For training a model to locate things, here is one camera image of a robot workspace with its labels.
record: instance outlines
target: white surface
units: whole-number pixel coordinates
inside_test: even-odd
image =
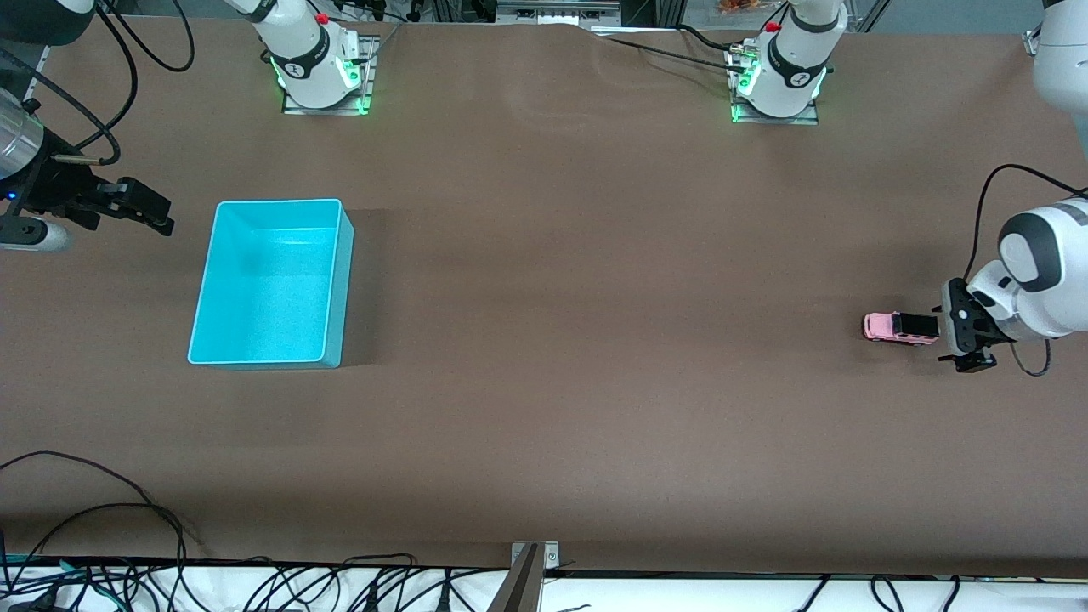
[[[343,593],[335,611],[344,612],[357,593],[374,577],[376,570],[356,568],[342,574]],[[26,576],[42,576],[51,572],[35,568]],[[242,612],[243,605],[257,587],[272,575],[272,570],[263,567],[189,567],[185,571],[186,582],[194,593],[212,612]],[[324,570],[310,570],[292,580],[299,591],[305,585],[325,574]],[[157,582],[165,589],[172,586],[174,571],[157,574]],[[478,612],[487,609],[492,597],[505,572],[479,574],[456,579],[458,591]],[[410,579],[405,589],[405,601],[443,578],[442,570],[430,570]],[[586,612],[792,612],[802,605],[816,586],[815,579],[584,579],[561,578],[545,580],[541,611],[559,612],[583,604],[591,607]],[[951,590],[947,582],[895,582],[895,588],[907,612],[939,612]],[[71,603],[78,587],[64,588],[58,598],[58,605]],[[317,589],[306,593],[316,595]],[[413,603],[408,612],[432,612],[438,600],[440,589],[434,589]],[[881,590],[890,602],[890,596]],[[396,592],[382,600],[382,612],[392,612]],[[335,587],[312,603],[312,612],[333,612],[336,599]],[[280,589],[268,609],[275,610],[288,598],[286,589]],[[8,600],[14,603],[16,598]],[[452,598],[454,612],[465,607]],[[198,612],[191,600],[178,595],[180,612]],[[1088,585],[1079,584],[1035,584],[1035,583],[964,583],[960,596],[952,605],[952,612],[1084,612],[1088,607]],[[114,607],[104,598],[88,592],[81,610],[84,612],[113,612]],[[138,612],[150,611],[149,604],[139,605]],[[288,611],[301,611],[304,607],[292,603]],[[879,605],[869,593],[865,579],[832,580],[820,593],[812,612],[879,612]]]

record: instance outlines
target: brown table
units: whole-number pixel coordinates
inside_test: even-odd
[[[181,56],[177,22],[140,29]],[[101,170],[171,197],[175,235],[106,220],[0,257],[4,456],[104,462],[195,525],[194,554],[502,564],[541,538],[574,567],[1086,573],[1088,342],[1041,380],[1006,350],[957,376],[858,327],[939,301],[994,166],[1084,182],[1015,38],[848,36],[821,124],[788,128],[731,124],[712,69],[562,26],[404,27],[370,117],[285,118],[247,23],[194,29],[188,73],[140,59]],[[126,93],[97,25],[48,74],[102,117]],[[1060,195],[1000,179],[981,261]],[[358,233],[345,367],[188,365],[215,204],[324,196]],[[49,460],[0,490],[15,549],[128,499]],[[111,515],[49,550],[169,539]]]

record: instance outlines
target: toy car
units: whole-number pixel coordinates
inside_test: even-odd
[[[869,313],[862,323],[865,338],[873,342],[898,342],[923,346],[940,340],[937,317],[904,313]]]

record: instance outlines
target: blue plastic bin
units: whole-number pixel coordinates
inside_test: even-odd
[[[221,203],[189,363],[226,369],[339,366],[354,240],[338,199]]]

